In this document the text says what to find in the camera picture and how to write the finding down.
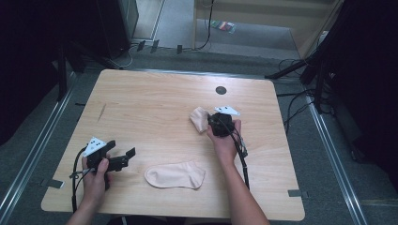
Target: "hand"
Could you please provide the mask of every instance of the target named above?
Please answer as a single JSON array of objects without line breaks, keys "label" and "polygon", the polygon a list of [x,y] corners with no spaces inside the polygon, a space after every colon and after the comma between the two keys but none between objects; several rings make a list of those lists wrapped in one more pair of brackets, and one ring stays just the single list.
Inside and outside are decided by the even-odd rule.
[{"label": "hand", "polygon": [[[90,212],[97,212],[103,204],[105,195],[104,174],[108,169],[109,161],[104,158],[96,172],[89,172],[84,178],[84,196],[79,208],[83,207]],[[87,158],[82,159],[83,169],[87,169]]]},{"label": "hand", "polygon": [[[82,202],[77,211],[69,219],[67,225],[91,224],[91,220],[103,204],[105,195],[105,181],[103,177],[108,169],[108,165],[108,158],[104,158],[99,164],[97,172],[88,172],[84,176],[84,196]],[[83,157],[82,167],[83,170],[87,169],[87,157]]]},{"label": "hand", "polygon": [[[234,120],[232,122],[234,123],[237,132],[240,133],[241,121]],[[240,142],[238,135],[234,131],[233,133],[235,139],[238,142]],[[234,165],[234,159],[237,155],[237,149],[235,147],[234,140],[231,138],[231,136],[229,135],[222,138],[216,137],[213,135],[213,130],[211,129],[211,126],[208,126],[207,128],[207,136],[210,138],[210,140],[213,141],[214,150],[216,151],[217,157],[221,165],[223,166]]]}]

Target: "sock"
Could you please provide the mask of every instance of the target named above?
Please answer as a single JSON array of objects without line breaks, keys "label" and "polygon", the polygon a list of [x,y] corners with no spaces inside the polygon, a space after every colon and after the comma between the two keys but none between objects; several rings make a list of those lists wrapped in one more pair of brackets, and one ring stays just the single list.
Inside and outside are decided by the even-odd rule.
[{"label": "sock", "polygon": [[204,110],[202,107],[198,107],[193,112],[191,112],[190,119],[195,124],[195,127],[199,131],[199,133],[207,130],[208,115],[208,111]]},{"label": "sock", "polygon": [[149,167],[145,172],[146,181],[156,188],[192,188],[202,186],[205,171],[193,161],[163,164]]}]

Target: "black round hole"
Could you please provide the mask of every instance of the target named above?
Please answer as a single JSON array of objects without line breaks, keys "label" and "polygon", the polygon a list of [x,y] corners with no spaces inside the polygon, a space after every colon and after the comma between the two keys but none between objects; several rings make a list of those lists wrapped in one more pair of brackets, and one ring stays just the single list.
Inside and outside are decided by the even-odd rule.
[{"label": "black round hole", "polygon": [[216,92],[217,92],[217,94],[219,94],[219,95],[224,95],[224,94],[226,93],[226,89],[225,89],[225,87],[223,87],[223,86],[218,86],[218,87],[216,88]]}]

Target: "gray floor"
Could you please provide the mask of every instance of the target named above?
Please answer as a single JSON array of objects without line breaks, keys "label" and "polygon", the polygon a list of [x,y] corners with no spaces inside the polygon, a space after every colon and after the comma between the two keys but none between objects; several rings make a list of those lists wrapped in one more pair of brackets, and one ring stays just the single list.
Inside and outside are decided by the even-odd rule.
[{"label": "gray floor", "polygon": [[[150,53],[150,47],[144,48],[141,52],[132,49],[130,51],[132,63],[125,69],[228,73],[243,78],[263,79],[264,75],[279,70],[281,59],[298,58],[297,51],[292,49],[292,40],[284,28],[257,27],[259,31],[253,31],[256,30],[254,26],[245,24],[237,24],[237,31],[232,35],[222,32],[212,33],[216,35],[212,36],[209,50],[176,54],[177,44],[191,46],[191,20],[180,20],[181,24],[178,25],[176,19],[173,19],[173,16],[176,15],[173,13],[173,9],[180,12],[178,16],[191,17],[188,10],[180,10],[182,7],[189,8],[190,3],[191,1],[178,1],[178,6],[176,6],[175,0],[166,1],[156,38],[161,41],[161,46],[172,49],[158,49],[154,53]],[[203,27],[202,35],[199,31],[200,27]],[[250,45],[242,41],[248,33],[258,32],[261,34],[265,32],[263,28],[267,34],[259,36],[258,47],[255,46],[255,41],[251,41]],[[205,34],[204,22],[200,21],[198,22],[198,43],[200,40],[203,41],[201,37],[204,37]],[[226,40],[225,36],[230,38],[227,48],[221,44],[221,40]],[[127,54],[117,59],[120,64],[127,64],[129,61],[130,57]],[[51,213],[41,210],[40,203],[46,188],[40,187],[38,182],[43,178],[53,176],[84,109],[81,106],[76,106],[75,103],[86,103],[101,70],[102,67],[98,64],[88,62],[85,72],[79,75],[79,81],[67,108],[47,142],[40,161],[10,215],[8,224],[62,224],[70,217],[69,213]],[[296,73],[291,73],[274,83],[279,94],[296,93],[303,88],[299,83],[299,75]],[[7,192],[13,178],[17,176],[36,137],[52,112],[56,95],[57,87],[26,118],[14,137],[0,146],[0,169],[2,171],[0,194],[2,196]],[[279,97],[278,100],[283,120],[285,120],[291,97]],[[300,97],[295,101],[292,112],[305,103],[305,97]],[[373,164],[359,164],[353,161],[337,121],[331,115],[324,114],[322,116],[327,123],[329,134],[344,164],[345,171],[361,202],[368,224],[397,224],[398,195],[392,188],[387,175]],[[292,120],[287,139],[299,187],[309,193],[309,198],[303,199],[306,217],[301,222],[272,221],[272,224],[354,224],[309,110],[300,113]],[[94,224],[105,224],[108,218],[108,215],[98,215]]]}]

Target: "table leg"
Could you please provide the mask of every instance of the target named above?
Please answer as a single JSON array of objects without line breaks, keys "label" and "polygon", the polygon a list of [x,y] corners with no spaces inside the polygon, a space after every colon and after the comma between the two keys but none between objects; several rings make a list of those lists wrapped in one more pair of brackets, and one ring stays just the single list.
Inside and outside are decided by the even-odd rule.
[{"label": "table leg", "polygon": [[296,44],[299,57],[304,59],[311,54],[311,51],[316,48],[317,40],[321,35],[320,29],[290,29],[292,39]]},{"label": "table leg", "polygon": [[197,18],[196,18],[196,4],[198,0],[195,0],[193,2],[193,22],[192,22],[192,49],[196,49],[196,24],[197,24]]}]

